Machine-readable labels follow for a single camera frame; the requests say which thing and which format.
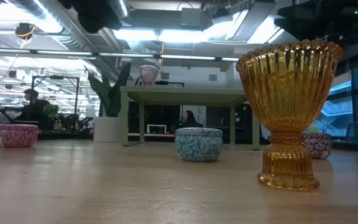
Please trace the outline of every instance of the pink glass vase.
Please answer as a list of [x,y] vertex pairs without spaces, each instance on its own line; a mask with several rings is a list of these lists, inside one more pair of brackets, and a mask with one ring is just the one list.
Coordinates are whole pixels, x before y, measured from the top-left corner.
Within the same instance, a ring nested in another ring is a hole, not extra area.
[[144,86],[151,86],[160,71],[160,68],[155,65],[139,65],[137,69]]

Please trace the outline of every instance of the woman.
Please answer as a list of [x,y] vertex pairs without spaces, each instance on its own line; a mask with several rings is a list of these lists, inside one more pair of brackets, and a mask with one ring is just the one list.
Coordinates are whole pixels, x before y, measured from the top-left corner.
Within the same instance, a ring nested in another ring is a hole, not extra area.
[[183,128],[202,128],[203,125],[197,123],[196,118],[194,117],[193,112],[186,111],[183,115],[185,122],[183,123]]

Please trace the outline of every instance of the white planter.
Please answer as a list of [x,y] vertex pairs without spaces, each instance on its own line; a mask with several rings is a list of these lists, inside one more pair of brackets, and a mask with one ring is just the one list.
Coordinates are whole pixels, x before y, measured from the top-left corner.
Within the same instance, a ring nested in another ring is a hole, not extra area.
[[98,117],[94,119],[93,141],[121,142],[121,118]]

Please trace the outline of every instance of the person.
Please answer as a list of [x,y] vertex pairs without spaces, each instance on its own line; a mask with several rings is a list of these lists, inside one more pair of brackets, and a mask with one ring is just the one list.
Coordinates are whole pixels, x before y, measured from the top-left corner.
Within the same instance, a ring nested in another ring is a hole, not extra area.
[[33,89],[24,91],[24,98],[30,101],[30,104],[23,107],[22,114],[16,118],[16,121],[44,122],[47,119],[43,108],[50,103],[47,100],[39,100],[38,95],[38,92]]
[[186,111],[183,115],[185,122],[183,123],[183,128],[202,128],[203,125],[197,123],[196,118],[192,111]]

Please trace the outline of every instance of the ceiling pipe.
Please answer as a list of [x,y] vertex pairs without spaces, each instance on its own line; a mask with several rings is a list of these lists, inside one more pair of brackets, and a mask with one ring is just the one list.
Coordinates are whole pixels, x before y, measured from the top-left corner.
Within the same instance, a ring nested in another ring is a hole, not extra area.
[[[40,20],[56,20],[63,29],[61,33],[68,34],[70,36],[53,38],[59,41],[68,50],[89,52],[96,51],[96,47],[85,37],[84,33],[80,31],[74,22],[62,11],[60,3],[56,0],[44,0],[42,3],[40,3],[39,0],[6,0],[6,2],[15,5],[19,9],[32,14],[34,17]],[[95,67],[98,67],[99,69],[109,74],[111,80],[115,81],[117,79],[119,75],[118,71],[114,67],[110,66],[102,58],[97,58],[91,63]]]

